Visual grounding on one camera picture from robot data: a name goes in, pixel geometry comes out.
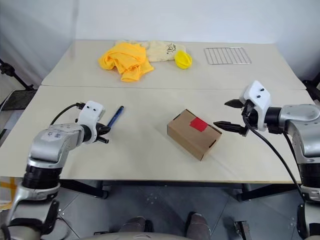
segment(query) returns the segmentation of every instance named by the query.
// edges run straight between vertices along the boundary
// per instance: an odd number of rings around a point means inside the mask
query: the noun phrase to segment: gray floor
[[[43,239],[57,240],[69,231],[68,240],[94,232],[117,231],[128,219],[144,216],[155,232],[183,235],[190,211],[203,214],[213,240],[241,239],[234,221],[248,221],[253,240],[299,240],[296,230],[297,192],[238,202],[228,189],[208,187],[114,186],[102,200],[62,188],[55,231]]]

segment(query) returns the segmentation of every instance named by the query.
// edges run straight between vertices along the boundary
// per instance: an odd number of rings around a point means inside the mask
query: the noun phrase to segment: table leg
[[[99,181],[98,187],[89,186],[85,183],[68,179],[61,179],[60,184],[62,188],[91,195],[100,199],[106,199],[109,194],[108,191],[102,190],[102,181]]]
[[[255,190],[244,191],[243,193],[237,194],[236,199],[239,202],[247,201],[256,198],[278,195],[295,189],[296,186],[294,184],[271,184],[268,186],[257,188]]]

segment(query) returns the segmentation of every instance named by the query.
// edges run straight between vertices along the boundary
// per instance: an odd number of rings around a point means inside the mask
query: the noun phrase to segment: yellow ball
[[[188,53],[181,50],[174,55],[174,61],[175,64],[181,69],[187,69],[192,65],[192,57]]]

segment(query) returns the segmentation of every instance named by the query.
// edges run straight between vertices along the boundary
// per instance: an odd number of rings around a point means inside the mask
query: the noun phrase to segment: white wall
[[[0,56],[39,84],[77,3],[77,39],[276,43],[299,78],[320,71],[319,0],[0,0]]]

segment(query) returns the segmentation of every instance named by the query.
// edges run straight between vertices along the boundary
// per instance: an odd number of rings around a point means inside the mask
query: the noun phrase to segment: cardboard box
[[[222,134],[187,109],[169,122],[166,131],[171,138],[200,161]]]

